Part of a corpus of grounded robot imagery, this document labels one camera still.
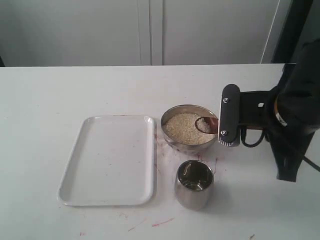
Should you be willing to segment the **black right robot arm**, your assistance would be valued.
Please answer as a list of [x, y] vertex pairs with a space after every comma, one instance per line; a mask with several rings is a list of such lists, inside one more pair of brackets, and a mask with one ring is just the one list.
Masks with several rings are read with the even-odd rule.
[[218, 141], [226, 147], [246, 144], [248, 130], [260, 130], [269, 142], [277, 179], [297, 180], [307, 162], [306, 151], [320, 128], [320, 41], [302, 45], [291, 57], [311, 10], [311, 0], [292, 1], [272, 61], [283, 62], [282, 76], [268, 91], [241, 91], [235, 84], [222, 90]]

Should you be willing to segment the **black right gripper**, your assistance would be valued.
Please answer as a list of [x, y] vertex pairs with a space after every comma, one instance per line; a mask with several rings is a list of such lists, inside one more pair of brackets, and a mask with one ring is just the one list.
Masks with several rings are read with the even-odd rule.
[[285, 132], [286, 127], [276, 117], [278, 95], [285, 89], [276, 85], [271, 90], [240, 91], [235, 84], [222, 90], [218, 141], [226, 147], [240, 144], [240, 130]]

